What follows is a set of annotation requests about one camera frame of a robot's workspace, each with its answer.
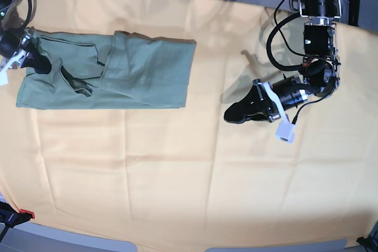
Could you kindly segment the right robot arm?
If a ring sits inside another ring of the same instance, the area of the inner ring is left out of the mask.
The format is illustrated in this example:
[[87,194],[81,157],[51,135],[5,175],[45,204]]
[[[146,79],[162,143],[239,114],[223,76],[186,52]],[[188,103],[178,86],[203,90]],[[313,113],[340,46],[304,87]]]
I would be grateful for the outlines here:
[[[17,0],[1,0],[1,21],[16,4]],[[28,12],[24,23],[18,28],[5,28],[1,25],[1,74],[12,66],[32,68],[38,74],[49,74],[51,63],[47,57],[41,55],[34,43],[31,34],[27,31],[32,16],[32,0],[27,0]]]

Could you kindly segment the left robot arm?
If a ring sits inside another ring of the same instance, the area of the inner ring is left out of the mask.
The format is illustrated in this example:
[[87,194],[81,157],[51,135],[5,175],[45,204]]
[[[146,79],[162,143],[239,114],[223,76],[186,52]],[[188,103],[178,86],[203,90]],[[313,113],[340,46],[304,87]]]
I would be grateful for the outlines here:
[[[285,66],[272,53],[272,41],[284,25],[297,18],[305,18],[304,51],[302,63]],[[241,101],[233,103],[224,113],[227,123],[242,124],[248,121],[272,123],[285,119],[280,110],[296,108],[301,112],[308,106],[310,96],[317,101],[330,97],[340,85],[340,62],[336,47],[335,21],[341,17],[340,0],[298,0],[296,13],[276,22],[266,41],[266,52],[271,64],[283,72],[294,75],[263,86],[258,79]]]

